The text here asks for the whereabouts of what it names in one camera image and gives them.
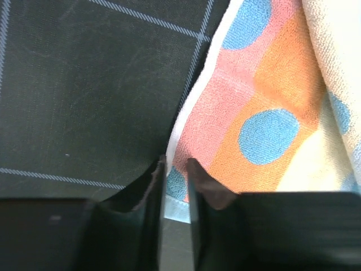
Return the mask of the polka dot striped towel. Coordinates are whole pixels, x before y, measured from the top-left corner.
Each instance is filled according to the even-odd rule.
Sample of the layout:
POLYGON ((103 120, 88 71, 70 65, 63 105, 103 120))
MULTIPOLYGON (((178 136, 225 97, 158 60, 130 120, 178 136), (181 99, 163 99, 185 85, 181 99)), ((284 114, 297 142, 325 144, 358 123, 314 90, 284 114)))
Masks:
POLYGON ((236 193, 360 193, 360 2, 231 1, 166 158, 185 223, 189 158, 236 193))

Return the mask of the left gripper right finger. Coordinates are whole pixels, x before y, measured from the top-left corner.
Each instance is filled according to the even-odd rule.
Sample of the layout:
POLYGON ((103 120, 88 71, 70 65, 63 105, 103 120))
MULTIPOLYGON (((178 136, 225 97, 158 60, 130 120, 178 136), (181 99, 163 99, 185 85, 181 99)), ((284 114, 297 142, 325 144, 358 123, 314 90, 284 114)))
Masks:
POLYGON ((237 194, 188 159, 196 270, 359 270, 360 196, 237 194))

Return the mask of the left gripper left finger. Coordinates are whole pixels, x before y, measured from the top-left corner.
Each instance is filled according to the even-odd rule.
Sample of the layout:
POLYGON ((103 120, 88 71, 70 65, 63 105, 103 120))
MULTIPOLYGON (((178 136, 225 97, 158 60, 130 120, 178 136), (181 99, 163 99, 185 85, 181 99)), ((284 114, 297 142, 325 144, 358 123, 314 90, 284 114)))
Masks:
POLYGON ((1 200, 2 270, 158 270, 166 161, 112 197, 1 200))

